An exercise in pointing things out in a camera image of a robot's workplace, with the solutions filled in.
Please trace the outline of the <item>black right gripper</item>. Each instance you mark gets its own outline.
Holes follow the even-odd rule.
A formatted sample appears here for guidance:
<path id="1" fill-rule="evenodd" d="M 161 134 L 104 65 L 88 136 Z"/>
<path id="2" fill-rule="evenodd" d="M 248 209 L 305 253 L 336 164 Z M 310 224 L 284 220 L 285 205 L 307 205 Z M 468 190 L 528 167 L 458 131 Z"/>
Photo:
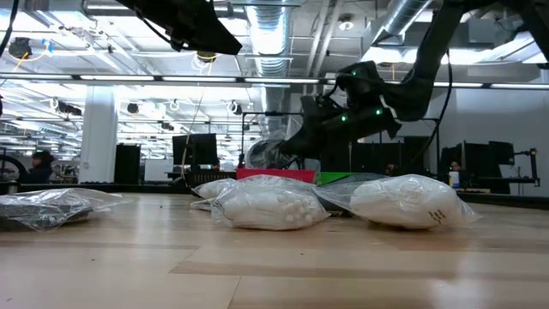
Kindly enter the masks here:
<path id="1" fill-rule="evenodd" d="M 294 156 L 288 170 L 305 170 L 305 159 L 321 160 L 330 142 L 352 142 L 359 138 L 386 131 L 394 137 L 401 124 L 380 100 L 360 103 L 351 108 L 337 107 L 330 98 L 301 98 L 304 122 L 299 136 L 293 136 L 280 145 L 284 155 Z"/>

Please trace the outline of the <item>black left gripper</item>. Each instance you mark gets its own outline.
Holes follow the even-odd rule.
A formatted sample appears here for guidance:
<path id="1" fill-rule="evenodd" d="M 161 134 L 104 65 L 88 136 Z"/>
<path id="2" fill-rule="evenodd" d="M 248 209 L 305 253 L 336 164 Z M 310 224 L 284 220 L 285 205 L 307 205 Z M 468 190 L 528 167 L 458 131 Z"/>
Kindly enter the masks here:
<path id="1" fill-rule="evenodd" d="M 237 55 L 242 45 L 219 21 L 213 0 L 115 0 L 136 15 L 163 28 L 171 47 L 180 52 Z"/>

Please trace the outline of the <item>clear bag of cotton swabs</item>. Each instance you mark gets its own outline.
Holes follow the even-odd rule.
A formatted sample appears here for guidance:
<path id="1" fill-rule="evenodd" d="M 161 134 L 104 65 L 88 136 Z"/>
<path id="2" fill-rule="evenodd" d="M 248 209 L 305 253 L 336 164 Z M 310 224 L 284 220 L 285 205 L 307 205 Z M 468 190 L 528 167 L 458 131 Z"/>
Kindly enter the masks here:
<path id="1" fill-rule="evenodd" d="M 226 227 L 271 231 L 311 227 L 330 217 L 313 184 L 256 175 L 228 186 L 211 203 L 211 219 Z"/>

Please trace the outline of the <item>clear bag of white cotton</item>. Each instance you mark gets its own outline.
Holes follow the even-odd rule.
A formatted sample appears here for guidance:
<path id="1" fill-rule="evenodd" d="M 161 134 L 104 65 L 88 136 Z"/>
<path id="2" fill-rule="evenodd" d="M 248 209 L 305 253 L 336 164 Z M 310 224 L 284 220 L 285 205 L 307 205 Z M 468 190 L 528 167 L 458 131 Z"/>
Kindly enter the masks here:
<path id="1" fill-rule="evenodd" d="M 218 179 L 198 185 L 192 190 L 199 197 L 210 199 L 218 197 L 225 189 L 231 188 L 235 185 L 238 185 L 238 181 L 235 179 Z"/>

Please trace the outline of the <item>large handwritten bag of cotton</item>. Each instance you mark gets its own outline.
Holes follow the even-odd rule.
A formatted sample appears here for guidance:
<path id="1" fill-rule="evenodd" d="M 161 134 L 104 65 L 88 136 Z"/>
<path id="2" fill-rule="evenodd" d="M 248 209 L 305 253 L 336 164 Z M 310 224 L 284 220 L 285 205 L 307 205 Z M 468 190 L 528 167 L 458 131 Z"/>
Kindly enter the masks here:
<path id="1" fill-rule="evenodd" d="M 313 191 L 363 220 L 406 229 L 465 227 L 480 218 L 452 187 L 416 174 L 367 181 L 343 179 Z"/>

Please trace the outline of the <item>clear bag of black combs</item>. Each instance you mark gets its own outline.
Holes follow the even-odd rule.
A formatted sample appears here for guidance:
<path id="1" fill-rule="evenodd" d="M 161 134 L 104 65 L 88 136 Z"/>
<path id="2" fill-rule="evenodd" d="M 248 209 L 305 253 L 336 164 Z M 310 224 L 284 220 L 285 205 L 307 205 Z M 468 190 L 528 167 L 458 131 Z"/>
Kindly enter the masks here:
<path id="1" fill-rule="evenodd" d="M 130 203 L 119 194 L 84 188 L 49 189 L 0 196 L 0 232 L 48 232 Z"/>

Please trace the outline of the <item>red plastic basket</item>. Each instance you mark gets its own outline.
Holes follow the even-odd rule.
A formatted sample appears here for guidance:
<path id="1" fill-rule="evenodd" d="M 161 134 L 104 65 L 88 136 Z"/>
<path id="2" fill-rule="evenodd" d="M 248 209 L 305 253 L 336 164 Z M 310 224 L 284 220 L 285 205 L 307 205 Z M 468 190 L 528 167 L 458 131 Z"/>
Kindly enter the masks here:
<path id="1" fill-rule="evenodd" d="M 236 170 L 236 178 L 244 179 L 256 175 L 269 175 L 289 179 L 296 179 L 305 183 L 315 182 L 316 172 L 313 170 L 289 170 L 289 169 L 261 169 L 261 168 L 239 168 Z"/>

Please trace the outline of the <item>green plastic basket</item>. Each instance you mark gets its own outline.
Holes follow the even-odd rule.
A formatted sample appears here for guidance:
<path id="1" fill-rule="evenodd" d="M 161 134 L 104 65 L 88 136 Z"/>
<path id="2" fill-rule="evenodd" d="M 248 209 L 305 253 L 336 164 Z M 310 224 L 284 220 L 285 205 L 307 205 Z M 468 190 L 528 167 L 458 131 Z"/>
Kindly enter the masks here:
<path id="1" fill-rule="evenodd" d="M 348 183 L 384 179 L 386 175 L 377 173 L 344 173 L 344 172 L 322 172 L 316 176 L 315 184 L 327 185 L 330 183 Z"/>

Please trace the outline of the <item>black partition panels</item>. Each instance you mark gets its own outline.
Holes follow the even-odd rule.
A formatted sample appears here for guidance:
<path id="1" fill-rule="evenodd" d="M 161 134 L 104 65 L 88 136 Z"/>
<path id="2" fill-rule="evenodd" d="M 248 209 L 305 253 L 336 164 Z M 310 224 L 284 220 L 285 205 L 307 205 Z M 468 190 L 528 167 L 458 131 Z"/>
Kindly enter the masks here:
<path id="1" fill-rule="evenodd" d="M 390 176 L 422 173 L 425 156 L 419 152 L 427 140 L 427 137 L 410 136 L 401 142 L 355 143 L 351 154 L 352 171 Z"/>

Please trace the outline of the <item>black computer monitor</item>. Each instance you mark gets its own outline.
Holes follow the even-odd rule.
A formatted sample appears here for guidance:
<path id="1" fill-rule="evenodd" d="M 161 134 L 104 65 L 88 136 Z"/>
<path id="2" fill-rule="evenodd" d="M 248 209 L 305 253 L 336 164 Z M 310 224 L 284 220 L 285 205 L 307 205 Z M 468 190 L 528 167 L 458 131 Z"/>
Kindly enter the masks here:
<path id="1" fill-rule="evenodd" d="M 175 165 L 214 165 L 218 161 L 215 134 L 192 134 L 172 138 Z"/>

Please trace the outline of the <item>black tall cabinet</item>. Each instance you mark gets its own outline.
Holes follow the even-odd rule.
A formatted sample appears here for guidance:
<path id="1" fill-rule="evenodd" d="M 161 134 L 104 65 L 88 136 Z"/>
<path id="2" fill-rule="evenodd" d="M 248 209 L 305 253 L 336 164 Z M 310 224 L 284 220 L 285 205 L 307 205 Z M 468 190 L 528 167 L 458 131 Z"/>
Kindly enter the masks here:
<path id="1" fill-rule="evenodd" d="M 114 183 L 137 185 L 140 178 L 141 147 L 120 143 L 116 149 Z"/>

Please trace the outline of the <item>white building pillar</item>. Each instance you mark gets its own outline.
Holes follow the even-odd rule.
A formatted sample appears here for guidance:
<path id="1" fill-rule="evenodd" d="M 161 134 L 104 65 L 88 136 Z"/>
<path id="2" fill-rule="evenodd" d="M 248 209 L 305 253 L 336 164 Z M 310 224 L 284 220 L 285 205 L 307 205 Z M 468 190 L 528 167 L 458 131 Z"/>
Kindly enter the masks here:
<path id="1" fill-rule="evenodd" d="M 114 180 L 119 102 L 115 88 L 87 86 L 80 153 L 80 183 Z"/>

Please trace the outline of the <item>black ceiling device blue tag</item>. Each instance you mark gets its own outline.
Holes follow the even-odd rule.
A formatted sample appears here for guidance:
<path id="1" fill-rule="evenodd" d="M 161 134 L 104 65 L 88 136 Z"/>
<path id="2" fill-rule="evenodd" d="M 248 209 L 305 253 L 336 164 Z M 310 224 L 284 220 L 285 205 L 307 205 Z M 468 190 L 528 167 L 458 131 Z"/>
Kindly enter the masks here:
<path id="1" fill-rule="evenodd" d="M 14 41 L 9 45 L 9 55 L 18 58 L 26 59 L 33 55 L 30 39 L 26 37 L 15 37 Z"/>

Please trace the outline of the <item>silver diagonal ventilation duct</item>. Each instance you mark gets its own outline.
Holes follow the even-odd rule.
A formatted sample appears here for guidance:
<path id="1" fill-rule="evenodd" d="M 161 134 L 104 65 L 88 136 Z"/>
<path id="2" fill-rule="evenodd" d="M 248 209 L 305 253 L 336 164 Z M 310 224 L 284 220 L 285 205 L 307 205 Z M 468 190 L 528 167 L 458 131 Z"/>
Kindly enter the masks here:
<path id="1" fill-rule="evenodd" d="M 397 46 L 404 45 L 406 31 L 432 1 L 391 0 L 383 16 L 367 23 L 360 41 L 365 52 L 359 62 L 372 61 L 381 67 L 401 63 Z"/>

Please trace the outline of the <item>black table edge rail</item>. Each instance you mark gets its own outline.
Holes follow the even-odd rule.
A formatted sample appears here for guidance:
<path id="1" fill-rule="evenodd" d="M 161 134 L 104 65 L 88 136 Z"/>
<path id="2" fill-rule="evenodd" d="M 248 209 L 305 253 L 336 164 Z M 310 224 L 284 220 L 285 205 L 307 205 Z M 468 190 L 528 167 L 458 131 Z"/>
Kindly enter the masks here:
<path id="1" fill-rule="evenodd" d="M 143 194 L 190 194 L 184 186 L 170 185 L 115 185 L 115 184 L 19 184 L 16 182 L 0 183 L 0 195 L 13 192 L 41 191 L 48 189 L 85 188 L 107 193 L 143 193 Z M 525 197 L 497 195 L 488 193 L 471 193 L 458 191 L 457 195 L 466 203 L 490 204 L 520 209 L 540 209 L 549 211 L 549 197 Z"/>

